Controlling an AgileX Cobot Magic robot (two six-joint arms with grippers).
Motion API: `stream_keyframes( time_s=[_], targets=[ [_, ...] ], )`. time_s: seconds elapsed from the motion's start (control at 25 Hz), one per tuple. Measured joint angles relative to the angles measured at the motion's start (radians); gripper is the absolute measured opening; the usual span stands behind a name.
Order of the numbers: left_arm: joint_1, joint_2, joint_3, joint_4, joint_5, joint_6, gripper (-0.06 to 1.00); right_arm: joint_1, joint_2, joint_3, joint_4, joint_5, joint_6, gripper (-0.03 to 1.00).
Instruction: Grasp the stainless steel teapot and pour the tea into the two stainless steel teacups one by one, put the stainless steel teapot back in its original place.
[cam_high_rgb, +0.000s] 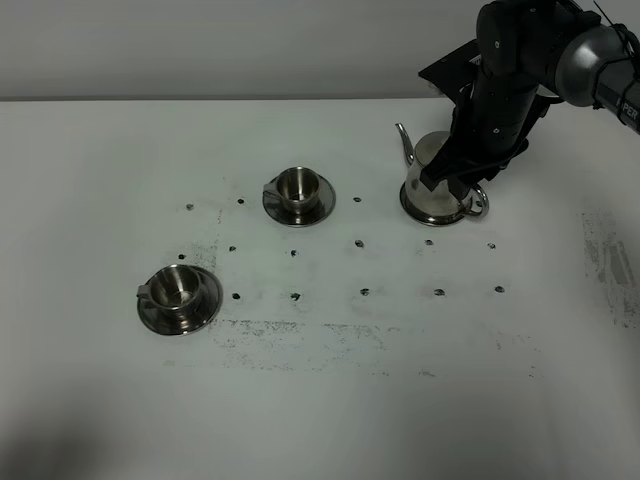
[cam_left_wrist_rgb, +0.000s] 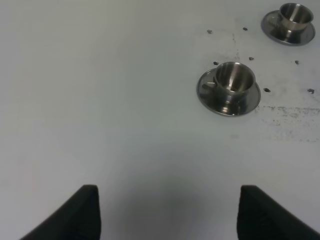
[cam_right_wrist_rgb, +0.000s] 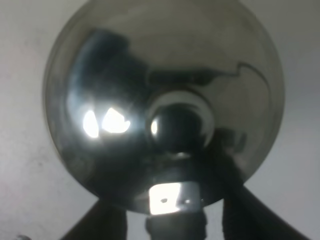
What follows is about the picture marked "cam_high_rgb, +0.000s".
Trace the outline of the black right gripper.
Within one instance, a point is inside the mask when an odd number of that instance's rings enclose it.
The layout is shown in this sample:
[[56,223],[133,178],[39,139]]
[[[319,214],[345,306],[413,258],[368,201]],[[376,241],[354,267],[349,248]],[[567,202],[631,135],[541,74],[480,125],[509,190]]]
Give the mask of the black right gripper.
[[477,75],[454,109],[449,142],[422,168],[421,183],[433,191],[447,180],[449,192],[464,200],[473,185],[515,155],[538,88],[526,74]]

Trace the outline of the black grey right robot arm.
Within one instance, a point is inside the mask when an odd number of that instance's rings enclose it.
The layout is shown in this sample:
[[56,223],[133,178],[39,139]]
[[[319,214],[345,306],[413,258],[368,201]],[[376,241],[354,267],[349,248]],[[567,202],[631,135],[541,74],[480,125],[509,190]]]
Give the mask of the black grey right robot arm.
[[553,104],[604,108],[639,128],[639,40],[573,1],[492,1],[473,40],[419,73],[455,104],[449,137],[419,179],[463,199],[528,147]]

